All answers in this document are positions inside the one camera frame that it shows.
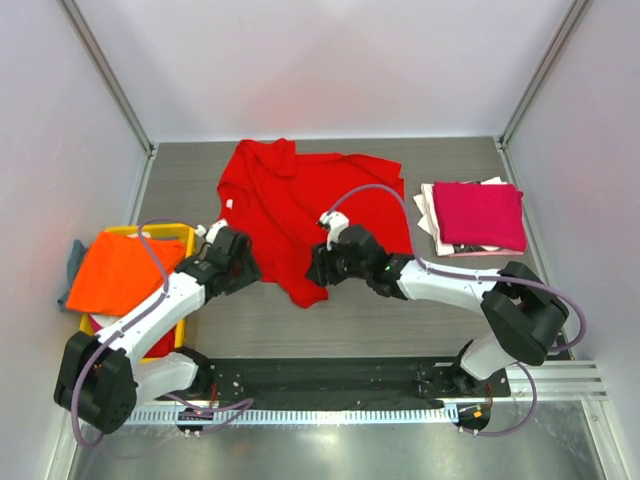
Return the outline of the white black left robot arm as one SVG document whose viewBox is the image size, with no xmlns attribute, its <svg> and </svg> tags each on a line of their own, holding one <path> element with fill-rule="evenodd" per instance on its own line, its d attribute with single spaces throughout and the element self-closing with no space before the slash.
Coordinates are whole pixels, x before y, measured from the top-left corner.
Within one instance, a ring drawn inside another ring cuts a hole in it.
<svg viewBox="0 0 640 480">
<path fill-rule="evenodd" d="M 212 364 L 189 347 L 145 362 L 145 354 L 182 319 L 211 299 L 261 279 L 248 234 L 224 220 L 199 226 L 201 250 L 163 273 L 161 286 L 122 319 L 95 335 L 82 331 L 66 343 L 54 401 L 70 414 L 76 441 L 90 446 L 84 424 L 100 437 L 118 430 L 134 409 L 172 394 L 198 400 L 212 387 Z"/>
</svg>

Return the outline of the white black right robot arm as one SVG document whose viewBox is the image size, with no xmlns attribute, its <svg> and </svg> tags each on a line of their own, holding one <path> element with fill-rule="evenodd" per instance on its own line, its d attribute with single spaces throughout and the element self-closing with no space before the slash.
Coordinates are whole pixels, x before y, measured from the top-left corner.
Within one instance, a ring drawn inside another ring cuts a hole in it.
<svg viewBox="0 0 640 480">
<path fill-rule="evenodd" d="M 360 225 L 314 245 L 306 276 L 321 287 L 357 278 L 382 297 L 434 301 L 483 315 L 489 333 L 467 342 L 431 382 L 462 396 L 478 394 L 492 375 L 516 362 L 542 365 L 569 317 L 559 296 L 522 263 L 478 272 L 431 264 L 386 251 Z"/>
</svg>

